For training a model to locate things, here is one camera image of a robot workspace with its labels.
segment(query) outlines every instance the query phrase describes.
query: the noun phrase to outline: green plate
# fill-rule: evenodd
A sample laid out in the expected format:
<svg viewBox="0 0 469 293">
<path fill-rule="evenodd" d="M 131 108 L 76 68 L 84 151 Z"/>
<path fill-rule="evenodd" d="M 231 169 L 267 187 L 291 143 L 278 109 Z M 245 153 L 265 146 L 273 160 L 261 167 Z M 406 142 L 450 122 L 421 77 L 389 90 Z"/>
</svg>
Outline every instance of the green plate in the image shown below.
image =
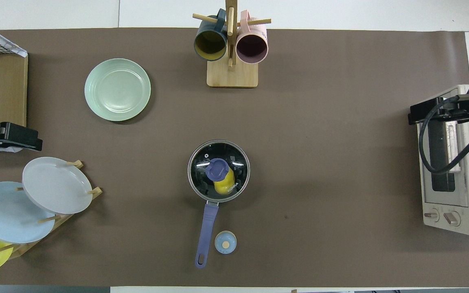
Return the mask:
<svg viewBox="0 0 469 293">
<path fill-rule="evenodd" d="M 151 83 L 145 70 L 123 58 L 97 65 L 84 85 L 90 109 L 110 121 L 124 121 L 138 115 L 146 107 L 150 94 Z"/>
</svg>

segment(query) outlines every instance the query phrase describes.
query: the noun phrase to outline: mug handle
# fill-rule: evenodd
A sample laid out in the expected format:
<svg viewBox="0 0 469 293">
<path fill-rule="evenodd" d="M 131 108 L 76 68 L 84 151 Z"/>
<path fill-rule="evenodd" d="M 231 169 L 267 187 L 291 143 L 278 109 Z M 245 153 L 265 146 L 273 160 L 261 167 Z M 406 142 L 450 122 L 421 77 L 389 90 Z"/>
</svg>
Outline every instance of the mug handle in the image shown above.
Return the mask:
<svg viewBox="0 0 469 293">
<path fill-rule="evenodd" d="M 240 28 L 245 28 L 246 31 L 250 32 L 251 29 L 249 27 L 248 21 L 251 20 L 251 16 L 249 15 L 248 10 L 244 10 L 241 12 L 240 17 Z"/>
<path fill-rule="evenodd" d="M 222 31 L 222 28 L 224 27 L 224 24 L 226 22 L 226 11 L 220 8 L 218 10 L 218 13 L 216 14 L 216 25 L 215 25 L 215 31 Z"/>
</svg>

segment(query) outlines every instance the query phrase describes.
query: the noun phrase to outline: blue plate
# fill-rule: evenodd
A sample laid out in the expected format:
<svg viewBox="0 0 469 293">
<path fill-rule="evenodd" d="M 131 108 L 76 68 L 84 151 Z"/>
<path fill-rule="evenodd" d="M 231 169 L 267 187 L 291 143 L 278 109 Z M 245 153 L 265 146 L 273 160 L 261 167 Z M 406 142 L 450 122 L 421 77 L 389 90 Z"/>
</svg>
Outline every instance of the blue plate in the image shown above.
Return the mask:
<svg viewBox="0 0 469 293">
<path fill-rule="evenodd" d="M 31 243 L 48 235 L 55 221 L 38 224 L 37 221 L 54 216 L 36 206 L 18 182 L 0 182 L 0 241 L 4 243 Z"/>
</svg>

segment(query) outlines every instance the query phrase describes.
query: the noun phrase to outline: saucepan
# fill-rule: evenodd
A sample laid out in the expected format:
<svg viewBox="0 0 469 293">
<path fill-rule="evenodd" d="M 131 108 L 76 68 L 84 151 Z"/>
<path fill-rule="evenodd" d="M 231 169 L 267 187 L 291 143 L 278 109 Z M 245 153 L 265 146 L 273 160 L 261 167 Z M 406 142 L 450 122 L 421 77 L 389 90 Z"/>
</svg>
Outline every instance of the saucepan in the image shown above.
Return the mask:
<svg viewBox="0 0 469 293">
<path fill-rule="evenodd" d="M 188 179 L 193 190 L 206 200 L 195 266 L 207 263 L 213 225 L 221 202 L 236 198 L 246 188 L 250 166 L 245 152 L 236 144 L 222 139 L 207 141 L 192 154 Z"/>
</svg>

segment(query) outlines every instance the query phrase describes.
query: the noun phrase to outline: bottle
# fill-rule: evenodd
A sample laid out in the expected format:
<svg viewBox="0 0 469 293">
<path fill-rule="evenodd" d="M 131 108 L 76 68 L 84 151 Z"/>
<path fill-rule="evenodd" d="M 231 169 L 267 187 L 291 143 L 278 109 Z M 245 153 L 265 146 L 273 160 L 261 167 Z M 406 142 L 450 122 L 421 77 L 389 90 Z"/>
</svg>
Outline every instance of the bottle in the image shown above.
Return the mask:
<svg viewBox="0 0 469 293">
<path fill-rule="evenodd" d="M 228 195 L 235 189 L 235 173 L 225 160 L 221 158 L 210 160 L 205 172 L 207 178 L 214 183 L 215 191 L 219 195 Z"/>
</svg>

